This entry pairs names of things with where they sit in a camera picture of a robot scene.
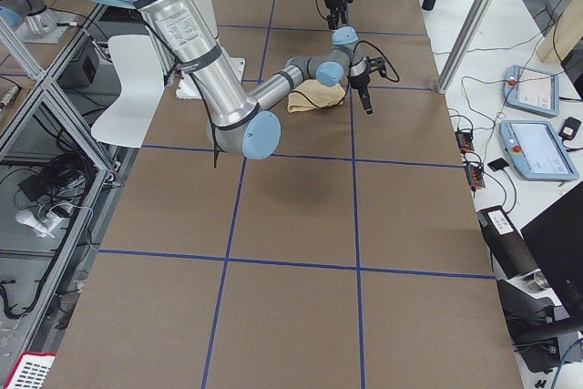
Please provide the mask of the red white basket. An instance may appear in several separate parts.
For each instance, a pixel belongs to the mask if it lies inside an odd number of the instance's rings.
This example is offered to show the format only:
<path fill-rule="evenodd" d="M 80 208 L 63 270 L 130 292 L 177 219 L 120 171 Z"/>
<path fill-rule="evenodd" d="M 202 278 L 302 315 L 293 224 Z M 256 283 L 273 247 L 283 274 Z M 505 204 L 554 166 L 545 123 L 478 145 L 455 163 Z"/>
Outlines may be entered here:
<path fill-rule="evenodd" d="M 41 389 L 55 359 L 54 352 L 22 353 L 9 374 L 4 388 Z"/>

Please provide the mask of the aluminium frame post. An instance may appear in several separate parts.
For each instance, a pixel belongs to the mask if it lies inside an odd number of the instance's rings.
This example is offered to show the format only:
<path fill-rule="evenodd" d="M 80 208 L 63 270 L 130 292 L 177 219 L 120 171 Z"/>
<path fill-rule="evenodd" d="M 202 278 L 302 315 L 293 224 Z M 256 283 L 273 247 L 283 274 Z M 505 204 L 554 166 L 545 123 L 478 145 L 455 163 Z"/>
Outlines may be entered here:
<path fill-rule="evenodd" d="M 486 15 L 493 0 L 474 0 L 465 21 L 460 29 L 452 50 L 445 61 L 444 68 L 436 83 L 436 91 L 444 94 L 452 83 L 455 73 L 459 69 L 470 44 L 472 43 L 479 25 Z"/>

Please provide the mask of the blue teach pendant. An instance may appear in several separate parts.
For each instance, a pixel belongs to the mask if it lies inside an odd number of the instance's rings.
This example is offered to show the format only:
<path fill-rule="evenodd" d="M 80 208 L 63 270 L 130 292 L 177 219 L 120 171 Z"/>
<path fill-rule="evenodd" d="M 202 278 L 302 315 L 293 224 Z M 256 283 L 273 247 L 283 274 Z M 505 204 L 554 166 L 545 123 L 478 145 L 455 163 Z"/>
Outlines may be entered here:
<path fill-rule="evenodd" d="M 559 113 L 557 74 L 512 65 L 506 71 L 503 99 L 510 107 L 554 118 Z"/>
<path fill-rule="evenodd" d="M 546 121 L 504 120 L 499 134 L 505 152 L 525 180 L 574 181 L 578 171 Z"/>

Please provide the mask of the white plastic chair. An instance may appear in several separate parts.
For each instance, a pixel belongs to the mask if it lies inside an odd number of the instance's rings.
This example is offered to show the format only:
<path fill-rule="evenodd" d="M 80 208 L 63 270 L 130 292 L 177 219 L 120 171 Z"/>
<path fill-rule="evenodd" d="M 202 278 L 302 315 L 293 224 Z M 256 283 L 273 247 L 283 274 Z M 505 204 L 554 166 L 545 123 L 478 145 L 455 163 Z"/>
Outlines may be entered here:
<path fill-rule="evenodd" d="M 91 128 L 94 139 L 140 148 L 165 88 L 164 75 L 148 36 L 122 35 L 108 40 L 121 91 Z"/>

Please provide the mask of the lower blue teach pendant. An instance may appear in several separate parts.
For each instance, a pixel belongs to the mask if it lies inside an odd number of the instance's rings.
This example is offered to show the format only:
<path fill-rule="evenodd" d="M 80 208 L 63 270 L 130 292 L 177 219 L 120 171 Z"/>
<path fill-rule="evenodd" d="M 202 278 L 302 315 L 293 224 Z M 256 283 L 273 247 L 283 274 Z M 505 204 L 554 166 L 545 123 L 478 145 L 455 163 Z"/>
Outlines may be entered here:
<path fill-rule="evenodd" d="M 504 120 L 499 134 L 505 152 L 525 180 L 574 181 L 578 171 L 546 121 Z"/>

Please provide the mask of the upper blue teach pendant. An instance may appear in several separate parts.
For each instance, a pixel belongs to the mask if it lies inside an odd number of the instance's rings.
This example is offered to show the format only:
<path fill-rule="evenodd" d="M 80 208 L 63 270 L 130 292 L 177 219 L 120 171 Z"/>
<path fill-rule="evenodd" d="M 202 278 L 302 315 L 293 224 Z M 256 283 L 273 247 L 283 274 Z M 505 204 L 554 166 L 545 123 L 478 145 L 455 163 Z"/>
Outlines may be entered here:
<path fill-rule="evenodd" d="M 503 99 L 510 107 L 554 118 L 559 113 L 557 74 L 512 65 L 506 71 Z"/>

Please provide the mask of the cream long-sleeve printed shirt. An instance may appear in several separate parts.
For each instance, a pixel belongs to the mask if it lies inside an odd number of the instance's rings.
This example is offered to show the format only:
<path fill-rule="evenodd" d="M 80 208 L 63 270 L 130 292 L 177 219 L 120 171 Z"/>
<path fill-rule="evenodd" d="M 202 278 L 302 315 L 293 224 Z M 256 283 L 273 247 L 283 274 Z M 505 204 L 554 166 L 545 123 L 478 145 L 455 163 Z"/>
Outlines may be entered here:
<path fill-rule="evenodd" d="M 344 88 L 340 84 L 327 87 L 311 79 L 297 86 L 289 95 L 287 111 L 289 113 L 306 112 L 315 109 L 327 109 L 341 105 L 345 98 Z"/>

